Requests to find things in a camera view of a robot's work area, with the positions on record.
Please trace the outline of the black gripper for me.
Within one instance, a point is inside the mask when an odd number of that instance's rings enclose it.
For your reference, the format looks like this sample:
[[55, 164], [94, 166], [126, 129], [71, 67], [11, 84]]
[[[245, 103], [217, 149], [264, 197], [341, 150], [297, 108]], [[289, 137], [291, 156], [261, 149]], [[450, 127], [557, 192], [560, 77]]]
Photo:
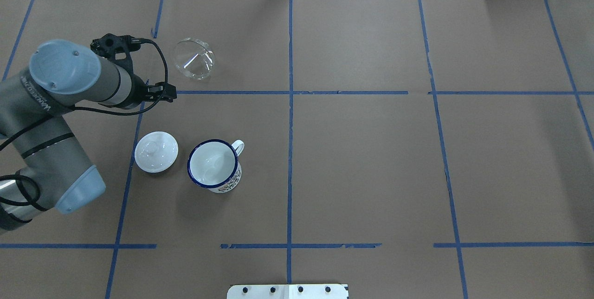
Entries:
[[[164, 80], [155, 85], [144, 83], [134, 73], [131, 53], [140, 50], [144, 44], [155, 47], [163, 63]], [[116, 90], [109, 98], [99, 102], [100, 104], [141, 104], [146, 101], [171, 103], [177, 99], [176, 87], [169, 83], [169, 69], [165, 56], [152, 39], [106, 34], [102, 38], [94, 39], [90, 49], [114, 65], [118, 74]]]

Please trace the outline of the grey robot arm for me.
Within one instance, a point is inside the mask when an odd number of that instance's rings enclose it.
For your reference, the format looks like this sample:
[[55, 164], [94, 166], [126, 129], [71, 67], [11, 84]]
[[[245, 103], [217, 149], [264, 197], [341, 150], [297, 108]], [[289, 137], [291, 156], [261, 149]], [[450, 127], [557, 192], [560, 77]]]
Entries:
[[[134, 73], [131, 53], [151, 45], [165, 69], [164, 80], [147, 84]], [[17, 230], [56, 209], [71, 214], [106, 191], [64, 119], [72, 111], [135, 116], [145, 102], [173, 102], [165, 55], [152, 39], [106, 34], [89, 47], [66, 39], [40, 44], [28, 66], [1, 83], [1, 148], [9, 145], [26, 166], [1, 176], [1, 233]]]

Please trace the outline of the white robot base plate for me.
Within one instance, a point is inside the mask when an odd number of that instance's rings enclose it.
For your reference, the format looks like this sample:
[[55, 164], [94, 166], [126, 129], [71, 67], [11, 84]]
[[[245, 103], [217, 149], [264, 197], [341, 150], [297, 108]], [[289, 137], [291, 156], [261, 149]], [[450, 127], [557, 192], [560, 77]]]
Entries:
[[348, 299], [343, 284], [271, 284], [235, 285], [227, 291], [227, 299]]

